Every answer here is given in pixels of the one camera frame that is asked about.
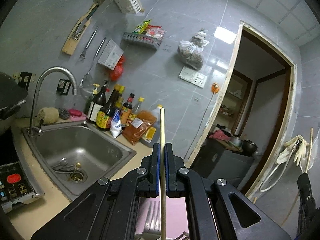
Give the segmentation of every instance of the green packet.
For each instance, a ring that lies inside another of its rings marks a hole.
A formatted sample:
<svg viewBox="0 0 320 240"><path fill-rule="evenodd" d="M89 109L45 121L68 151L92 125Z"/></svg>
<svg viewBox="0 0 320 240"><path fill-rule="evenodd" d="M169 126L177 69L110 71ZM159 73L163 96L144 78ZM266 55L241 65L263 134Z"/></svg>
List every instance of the green packet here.
<svg viewBox="0 0 320 240"><path fill-rule="evenodd" d="M151 20L147 20L138 25L132 33L141 34L147 28Z"/></svg>

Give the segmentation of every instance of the sink basin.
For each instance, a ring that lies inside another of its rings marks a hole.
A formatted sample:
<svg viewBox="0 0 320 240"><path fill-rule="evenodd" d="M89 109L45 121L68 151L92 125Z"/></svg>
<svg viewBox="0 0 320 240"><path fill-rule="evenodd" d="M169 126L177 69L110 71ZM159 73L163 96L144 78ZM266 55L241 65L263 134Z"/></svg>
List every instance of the sink basin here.
<svg viewBox="0 0 320 240"><path fill-rule="evenodd" d="M42 130L41 136L30 136L27 128L22 132L44 171L70 200L76 199L99 178L111 178L136 154L87 122L44 125ZM52 167L62 158L66 158L68 164L57 167L62 170L57 173ZM76 163L81 164L77 171L75 166L70 167Z"/></svg>

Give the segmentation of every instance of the dark glass bottle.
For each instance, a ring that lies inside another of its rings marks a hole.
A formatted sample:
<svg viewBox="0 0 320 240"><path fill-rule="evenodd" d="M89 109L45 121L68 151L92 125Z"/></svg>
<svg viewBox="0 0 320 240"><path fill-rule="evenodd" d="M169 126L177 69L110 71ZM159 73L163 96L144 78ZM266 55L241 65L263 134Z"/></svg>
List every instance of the dark glass bottle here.
<svg viewBox="0 0 320 240"><path fill-rule="evenodd" d="M134 98L135 94L130 94L128 100L123 104L120 112L120 120L121 120L121 125L122 127L125 127L125 124L127 123L127 120L129 118L129 115L132 110L132 101Z"/></svg>
<svg viewBox="0 0 320 240"><path fill-rule="evenodd" d="M119 88L115 86L109 100L98 112L97 116L97 127L103 131L110 130L111 120L115 114L115 104L119 97Z"/></svg>
<svg viewBox="0 0 320 240"><path fill-rule="evenodd" d="M87 121L90 123L95 123L97 121L97 115L101 107L106 103L106 90L107 90L108 81L105 80L105 84L100 89L100 92L96 94L91 101Z"/></svg>

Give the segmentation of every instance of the sink drain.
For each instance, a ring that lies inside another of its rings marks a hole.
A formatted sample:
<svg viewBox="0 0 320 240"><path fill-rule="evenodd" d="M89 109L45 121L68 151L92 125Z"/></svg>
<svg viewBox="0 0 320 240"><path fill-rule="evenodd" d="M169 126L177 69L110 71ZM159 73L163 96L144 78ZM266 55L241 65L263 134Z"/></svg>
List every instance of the sink drain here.
<svg viewBox="0 0 320 240"><path fill-rule="evenodd" d="M75 182L75 183L83 183L87 180L88 176L85 173L85 171L81 170L81 169L71 169L69 170L70 173L66 173L66 178L68 181L70 182Z"/></svg>

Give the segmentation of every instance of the faucet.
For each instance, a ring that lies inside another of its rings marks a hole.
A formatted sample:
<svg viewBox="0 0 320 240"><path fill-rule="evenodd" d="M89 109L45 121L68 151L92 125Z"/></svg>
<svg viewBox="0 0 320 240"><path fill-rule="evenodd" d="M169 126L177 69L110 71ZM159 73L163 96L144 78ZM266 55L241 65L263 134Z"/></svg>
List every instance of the faucet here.
<svg viewBox="0 0 320 240"><path fill-rule="evenodd" d="M63 67L59 67L59 66L56 66L56 67L51 67L51 68L48 68L46 71L44 71L38 81L37 81L37 84L36 84L36 90L35 90L35 95L33 96L33 102L32 102L32 108L31 108L31 118L30 118L30 125L29 125L29 135L33 136L35 134L35 132L38 134L38 135L41 135L41 133L39 133L39 129L38 127L34 127L34 117L35 117L35 108L36 108L36 105L37 105L37 102L38 102L38 97L39 97L39 92L40 92L40 87L41 87L41 84L44 80L44 78L53 73L53 72L62 72L64 73L71 81L71 84L72 84L72 94L73 95L76 95L77 94L77 82L76 82L76 79L75 77L73 76L73 74L67 70L66 68L63 68Z"/></svg>

